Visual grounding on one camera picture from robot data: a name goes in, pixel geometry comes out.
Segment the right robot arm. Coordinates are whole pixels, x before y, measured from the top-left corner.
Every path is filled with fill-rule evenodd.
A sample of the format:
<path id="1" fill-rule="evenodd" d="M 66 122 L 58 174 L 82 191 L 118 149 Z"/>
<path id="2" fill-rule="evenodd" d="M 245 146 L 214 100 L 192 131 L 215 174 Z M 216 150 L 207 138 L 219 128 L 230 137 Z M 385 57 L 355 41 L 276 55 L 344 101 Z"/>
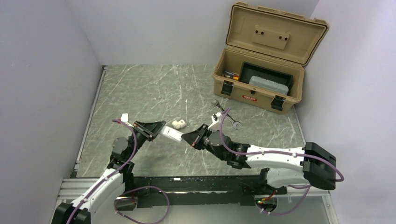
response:
<path id="1" fill-rule="evenodd" d="M 235 169 L 259 168 L 264 177 L 257 187 L 264 194 L 287 185 L 308 184 L 322 190 L 336 188 L 336 157 L 314 142 L 303 147 L 265 148 L 239 143 L 203 124 L 181 139 L 197 150 L 207 150 Z"/>

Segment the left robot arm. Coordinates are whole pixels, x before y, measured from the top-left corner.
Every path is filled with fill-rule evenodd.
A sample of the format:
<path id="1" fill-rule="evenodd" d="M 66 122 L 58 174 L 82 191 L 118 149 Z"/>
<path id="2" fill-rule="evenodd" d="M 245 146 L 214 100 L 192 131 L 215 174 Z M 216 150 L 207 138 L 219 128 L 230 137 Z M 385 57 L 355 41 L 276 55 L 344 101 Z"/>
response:
<path id="1" fill-rule="evenodd" d="M 132 158 L 146 141 L 153 141 L 165 127 L 164 120 L 144 123 L 136 121 L 133 124 L 113 119 L 115 123 L 123 124 L 132 135 L 129 138 L 115 140 L 110 162 L 102 176 L 80 197 L 71 203 L 60 203 L 54 212 L 53 224 L 91 224 L 99 209 L 107 202 L 119 202 L 118 196 L 128 196 L 132 192 L 143 189 L 163 190 L 154 186 L 137 187 L 132 172 Z"/>

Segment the white plastic pipe elbow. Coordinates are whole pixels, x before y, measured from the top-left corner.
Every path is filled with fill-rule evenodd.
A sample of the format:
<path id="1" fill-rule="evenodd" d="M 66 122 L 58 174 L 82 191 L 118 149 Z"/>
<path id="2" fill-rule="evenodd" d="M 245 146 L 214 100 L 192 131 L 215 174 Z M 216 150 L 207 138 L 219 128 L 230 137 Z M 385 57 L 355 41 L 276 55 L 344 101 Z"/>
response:
<path id="1" fill-rule="evenodd" d="M 186 127 L 186 122 L 181 119 L 181 120 L 174 120 L 171 125 L 173 126 L 173 128 L 175 128 L 176 130 L 180 130 Z"/>

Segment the white remote control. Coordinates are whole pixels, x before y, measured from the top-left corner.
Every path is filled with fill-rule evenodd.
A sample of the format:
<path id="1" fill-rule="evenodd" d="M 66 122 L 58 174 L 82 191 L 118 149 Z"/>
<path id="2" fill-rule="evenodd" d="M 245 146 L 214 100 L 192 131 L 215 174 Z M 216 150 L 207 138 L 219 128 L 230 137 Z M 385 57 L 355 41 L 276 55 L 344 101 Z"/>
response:
<path id="1" fill-rule="evenodd" d="M 183 133 L 172 128 L 169 126 L 164 126 L 160 130 L 160 134 L 168 139 L 174 140 L 176 142 L 181 142 L 182 141 L 182 135 Z"/>

